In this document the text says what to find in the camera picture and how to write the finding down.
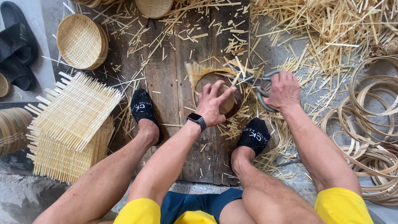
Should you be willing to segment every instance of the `ck logo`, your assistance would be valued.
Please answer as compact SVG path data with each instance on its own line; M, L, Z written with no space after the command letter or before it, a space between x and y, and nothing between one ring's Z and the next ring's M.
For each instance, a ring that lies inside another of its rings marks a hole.
M137 112L138 109L140 109L140 108L145 108L145 105L140 104L140 105L136 106L135 108L136 108L135 112Z
M249 136L253 136L253 137L256 138L258 141L261 141L261 136L260 136L260 135L254 133L254 132L251 132L251 133L252 133L252 134L249 135Z

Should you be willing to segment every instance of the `woven pattern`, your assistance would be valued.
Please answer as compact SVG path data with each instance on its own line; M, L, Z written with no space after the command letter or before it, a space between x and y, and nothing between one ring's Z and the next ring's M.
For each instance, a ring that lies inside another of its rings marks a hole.
M169 12L173 0L135 0L135 4L142 14L157 19Z
M53 91L45 89L47 99L36 97L46 105L36 108L25 106L39 115L32 121L32 127L40 130L67 148L83 151L113 108L122 99L122 94L114 88L106 87L84 73L75 77L60 73L63 83L57 82Z
M27 126L32 120L33 116L22 108L0 110L0 156L28 145Z
M0 74L0 97L9 94L11 89L11 84L6 80L6 78Z
M33 126L29 128L32 129L29 148L34 155L28 154L27 157L34 161L33 174L66 183L74 183L106 156L109 140L115 130L112 118L108 117L83 152L77 152L39 129Z
M100 25L87 16L72 14L58 26L57 46L67 63L92 70L105 61L109 42Z

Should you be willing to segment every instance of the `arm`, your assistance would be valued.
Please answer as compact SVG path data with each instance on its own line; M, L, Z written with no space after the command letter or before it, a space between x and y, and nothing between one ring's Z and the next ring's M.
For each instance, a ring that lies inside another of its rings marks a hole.
M287 121L298 155L311 174L318 192L341 187L362 195L359 180L338 146L301 108L299 85L291 72L275 74L270 97L263 99L270 107L280 111Z
M219 106L236 88L229 88L217 97L217 91L223 83L224 81L217 81L213 86L207 84L199 94L200 104L196 114L203 117L207 127L225 121L225 116L219 114ZM127 202L138 198L148 198L161 206L167 191L177 180L188 151L200 132L199 124L187 121L173 137L166 141L135 178Z

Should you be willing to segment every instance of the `foot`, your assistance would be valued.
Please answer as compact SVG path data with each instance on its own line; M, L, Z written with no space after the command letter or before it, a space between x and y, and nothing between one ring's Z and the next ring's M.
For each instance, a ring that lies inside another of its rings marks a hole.
M142 118L138 122L140 129L139 133L141 137L146 139L146 142L150 142L149 145L155 145L159 141L160 130L157 125L150 119Z
M244 160L249 160L251 162L264 150L270 138L271 136L264 120L259 118L252 119L243 129L238 144L232 151L230 161L231 169L234 164L232 163L232 157L237 160L236 157L240 158L240 155L242 155Z
M152 106L152 101L149 94L144 89L138 89L134 92L131 99L131 113L138 123L140 131L148 132L153 135L154 127L158 128L156 142L154 145L159 145L163 140L162 131L160 130L159 122L155 117L155 111Z

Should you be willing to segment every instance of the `smartwatch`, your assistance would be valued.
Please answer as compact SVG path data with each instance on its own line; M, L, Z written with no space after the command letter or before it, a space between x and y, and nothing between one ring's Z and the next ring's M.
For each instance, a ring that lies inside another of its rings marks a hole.
M206 129L205 120L199 114L191 113L187 116L187 120L193 121L200 125L202 132Z

